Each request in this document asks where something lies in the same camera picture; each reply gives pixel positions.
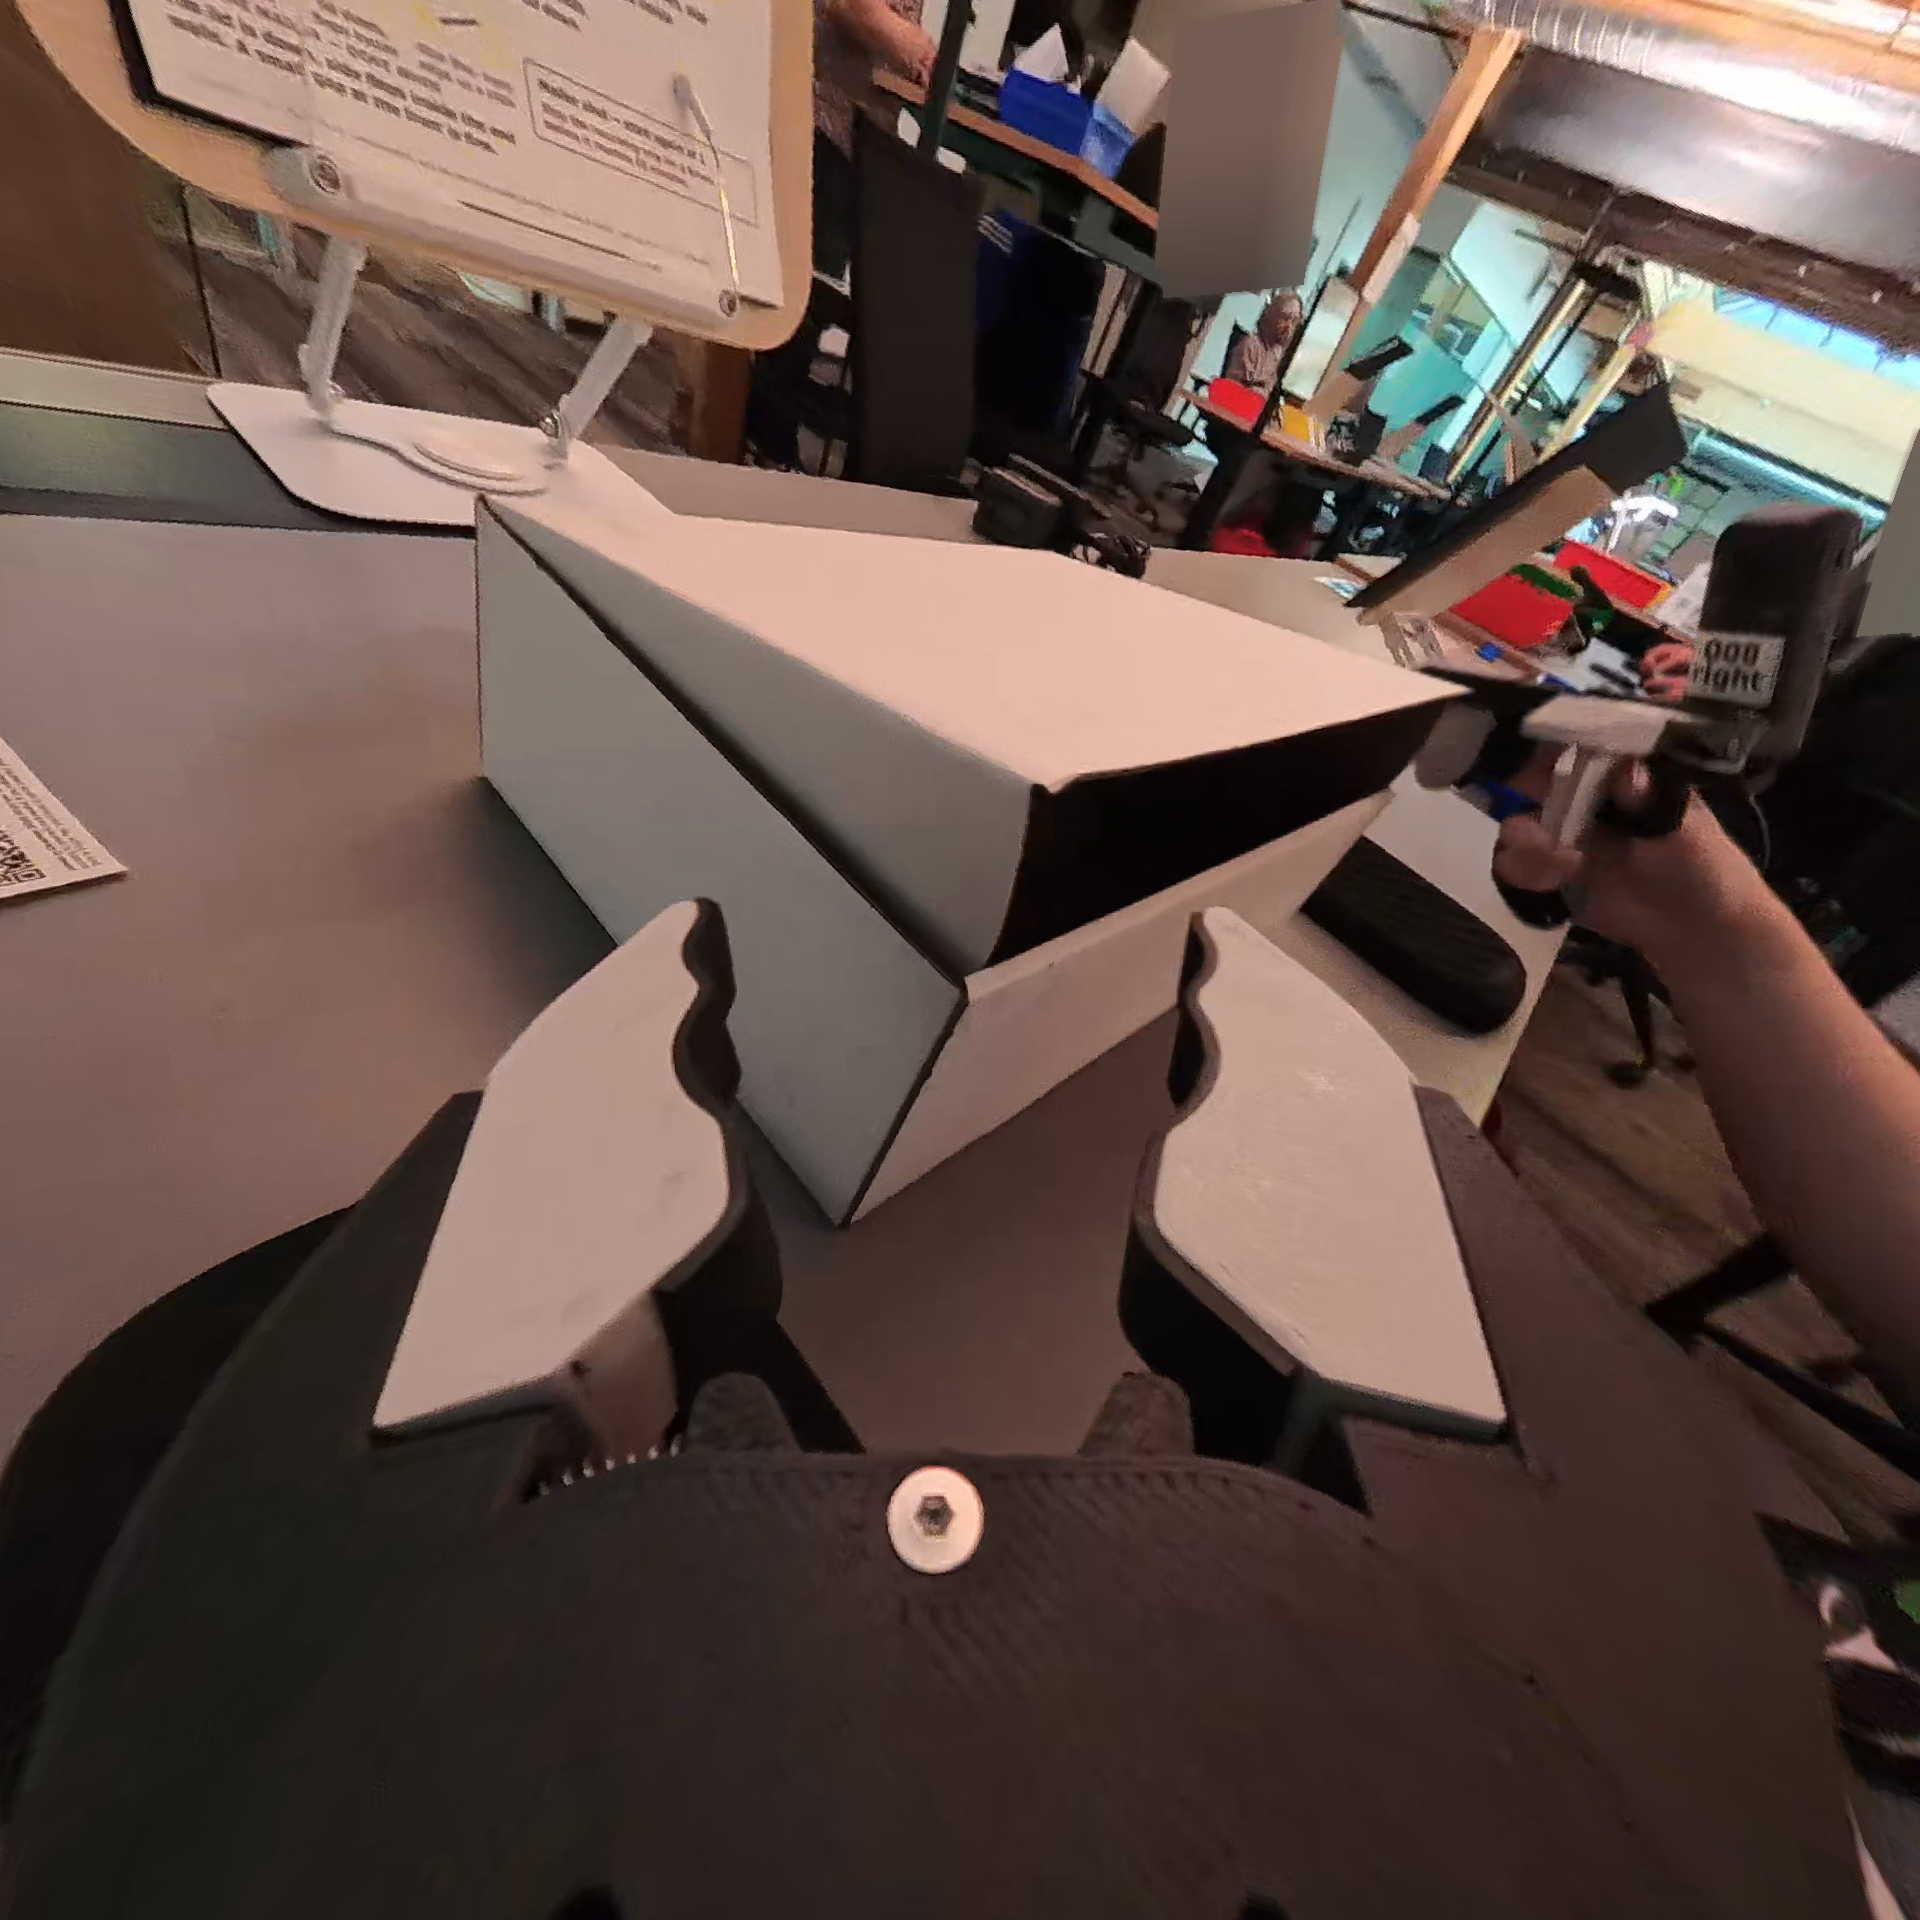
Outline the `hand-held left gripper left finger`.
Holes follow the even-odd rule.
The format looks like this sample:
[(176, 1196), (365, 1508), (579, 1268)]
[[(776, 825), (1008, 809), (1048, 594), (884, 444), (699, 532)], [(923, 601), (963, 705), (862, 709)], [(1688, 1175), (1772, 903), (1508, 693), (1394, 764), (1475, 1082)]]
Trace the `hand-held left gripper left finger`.
[(648, 921), (530, 1021), (470, 1118), (372, 1428), (552, 1409), (662, 1441), (777, 1320), (713, 901)]

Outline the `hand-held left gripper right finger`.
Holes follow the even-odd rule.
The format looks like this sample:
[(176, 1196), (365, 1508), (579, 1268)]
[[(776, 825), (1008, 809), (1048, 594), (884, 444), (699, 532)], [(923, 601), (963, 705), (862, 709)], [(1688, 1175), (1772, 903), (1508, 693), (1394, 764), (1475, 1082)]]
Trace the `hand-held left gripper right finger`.
[(1493, 1444), (1497, 1361), (1420, 1087), (1323, 981), (1227, 908), (1194, 917), (1120, 1325), (1196, 1444), (1309, 1463), (1349, 1417)]

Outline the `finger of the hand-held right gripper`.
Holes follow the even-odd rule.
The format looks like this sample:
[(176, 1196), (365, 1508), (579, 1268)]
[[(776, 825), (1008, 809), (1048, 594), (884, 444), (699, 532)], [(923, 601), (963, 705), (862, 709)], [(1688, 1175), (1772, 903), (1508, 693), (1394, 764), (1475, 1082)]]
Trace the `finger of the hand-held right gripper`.
[(1412, 782), (1451, 792), (1496, 823), (1529, 814), (1521, 776), (1529, 768), (1522, 704), (1459, 700), (1446, 704), (1412, 759)]

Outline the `white cardboard box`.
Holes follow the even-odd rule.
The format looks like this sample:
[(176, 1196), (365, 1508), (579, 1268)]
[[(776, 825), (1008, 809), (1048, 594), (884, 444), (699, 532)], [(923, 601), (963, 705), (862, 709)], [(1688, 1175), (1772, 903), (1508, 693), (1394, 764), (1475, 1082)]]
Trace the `white cardboard box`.
[(614, 938), (713, 901), (740, 1101), (845, 1226), (1291, 913), (1453, 686), (1083, 561), (498, 501), (483, 769)]

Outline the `person's right forearm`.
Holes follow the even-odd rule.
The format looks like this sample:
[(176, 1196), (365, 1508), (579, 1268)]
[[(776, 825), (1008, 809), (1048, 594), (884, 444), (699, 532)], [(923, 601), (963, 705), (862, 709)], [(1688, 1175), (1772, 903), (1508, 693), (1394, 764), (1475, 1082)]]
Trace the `person's right forearm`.
[(1738, 855), (1648, 956), (1761, 1222), (1862, 1350), (1916, 1384), (1916, 1064)]

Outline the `person's right hand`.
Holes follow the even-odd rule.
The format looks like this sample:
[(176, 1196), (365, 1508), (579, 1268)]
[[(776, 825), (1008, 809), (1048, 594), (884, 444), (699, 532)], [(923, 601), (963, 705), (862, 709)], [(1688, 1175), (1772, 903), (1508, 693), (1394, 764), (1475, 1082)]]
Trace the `person's right hand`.
[(1576, 842), (1540, 814), (1508, 818), (1497, 830), (1493, 877), (1508, 895), (1638, 949), (1677, 988), (1688, 969), (1755, 951), (1761, 936), (1795, 922), (1696, 792), (1688, 791), (1668, 831), (1643, 831), (1664, 805), (1658, 775), (1642, 759), (1617, 760), (1605, 802)]

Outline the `red plastic bin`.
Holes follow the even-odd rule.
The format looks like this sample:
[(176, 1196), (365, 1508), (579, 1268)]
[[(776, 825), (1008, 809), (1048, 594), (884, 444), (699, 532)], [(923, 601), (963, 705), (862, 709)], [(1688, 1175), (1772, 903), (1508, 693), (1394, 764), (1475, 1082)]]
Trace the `red plastic bin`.
[(1528, 560), (1459, 598), (1446, 613), (1477, 632), (1529, 650), (1555, 639), (1584, 598), (1582, 585), (1558, 566)]

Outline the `black textured case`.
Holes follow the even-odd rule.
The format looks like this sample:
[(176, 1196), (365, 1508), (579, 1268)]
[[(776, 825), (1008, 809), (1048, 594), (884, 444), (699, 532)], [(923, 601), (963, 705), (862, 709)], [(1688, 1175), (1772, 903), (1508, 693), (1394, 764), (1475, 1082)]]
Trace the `black textured case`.
[(1355, 840), (1308, 894), (1304, 917), (1469, 1037), (1506, 1025), (1528, 997), (1515, 945), (1372, 836)]

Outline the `wooden beam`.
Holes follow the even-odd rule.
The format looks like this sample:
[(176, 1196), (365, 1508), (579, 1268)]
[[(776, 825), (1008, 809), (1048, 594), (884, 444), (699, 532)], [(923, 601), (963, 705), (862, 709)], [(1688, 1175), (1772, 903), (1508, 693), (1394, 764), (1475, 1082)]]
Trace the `wooden beam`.
[(1457, 157), (1464, 153), (1469, 132), (1477, 129), (1508, 68), (1521, 60), (1525, 42), (1528, 37), (1513, 30), (1477, 28), (1467, 37), (1467, 50), (1460, 55), (1438, 105), (1428, 111), (1424, 129), (1418, 135), (1349, 271), (1355, 301), (1340, 341), (1342, 351), (1355, 346), (1389, 280), (1412, 252), (1438, 190), (1449, 178)]

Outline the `printed paper card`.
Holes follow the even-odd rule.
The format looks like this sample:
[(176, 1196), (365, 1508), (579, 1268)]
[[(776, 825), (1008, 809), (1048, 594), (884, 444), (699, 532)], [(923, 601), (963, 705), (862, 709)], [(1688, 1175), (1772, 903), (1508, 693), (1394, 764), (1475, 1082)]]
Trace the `printed paper card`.
[(3, 740), (3, 905), (125, 876), (129, 866)]

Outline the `grey partition board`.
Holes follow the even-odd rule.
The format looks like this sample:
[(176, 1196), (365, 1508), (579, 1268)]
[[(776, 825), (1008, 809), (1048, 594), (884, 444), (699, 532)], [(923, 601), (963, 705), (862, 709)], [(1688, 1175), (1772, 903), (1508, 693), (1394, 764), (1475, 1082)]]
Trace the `grey partition board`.
[(1160, 287), (1298, 286), (1345, 53), (1337, 2), (1196, 4), (1170, 39)]

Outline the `black upright panel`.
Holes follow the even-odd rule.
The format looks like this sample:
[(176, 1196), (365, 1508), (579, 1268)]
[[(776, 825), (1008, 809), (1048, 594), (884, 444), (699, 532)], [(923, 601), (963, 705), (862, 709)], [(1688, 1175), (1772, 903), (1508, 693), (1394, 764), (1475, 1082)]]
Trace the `black upright panel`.
[(960, 495), (976, 415), (981, 183), (854, 122), (849, 476)]

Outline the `green-framed wooden desk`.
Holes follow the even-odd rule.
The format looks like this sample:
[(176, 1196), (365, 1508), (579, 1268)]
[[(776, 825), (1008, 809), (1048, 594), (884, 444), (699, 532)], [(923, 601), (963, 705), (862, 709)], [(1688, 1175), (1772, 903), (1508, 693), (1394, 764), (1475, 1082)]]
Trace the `green-framed wooden desk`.
[(940, 154), (948, 153), (963, 172), (1033, 198), (1048, 233), (1149, 286), (1161, 286), (1155, 257), (1160, 210), (1100, 173), (1091, 159), (1052, 148), (960, 102), (947, 108)]

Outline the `blue plastic bin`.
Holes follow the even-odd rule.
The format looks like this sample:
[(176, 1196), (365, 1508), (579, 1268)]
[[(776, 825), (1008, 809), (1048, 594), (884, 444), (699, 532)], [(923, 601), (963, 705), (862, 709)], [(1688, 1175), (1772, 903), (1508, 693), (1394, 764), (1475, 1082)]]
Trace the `blue plastic bin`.
[(998, 78), (997, 117), (1005, 128), (1056, 153), (1075, 154), (1107, 178), (1117, 175), (1137, 144), (1137, 132), (1105, 102), (1061, 80), (1045, 80), (1019, 68)]

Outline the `printed instruction sheet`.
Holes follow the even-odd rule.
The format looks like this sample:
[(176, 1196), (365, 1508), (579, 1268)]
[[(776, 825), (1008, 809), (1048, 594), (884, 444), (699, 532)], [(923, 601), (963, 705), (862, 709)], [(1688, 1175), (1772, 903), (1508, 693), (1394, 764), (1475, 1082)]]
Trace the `printed instruction sheet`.
[(297, 208), (665, 319), (781, 298), (768, 4), (132, 2), (125, 23), (149, 94), (266, 137)]

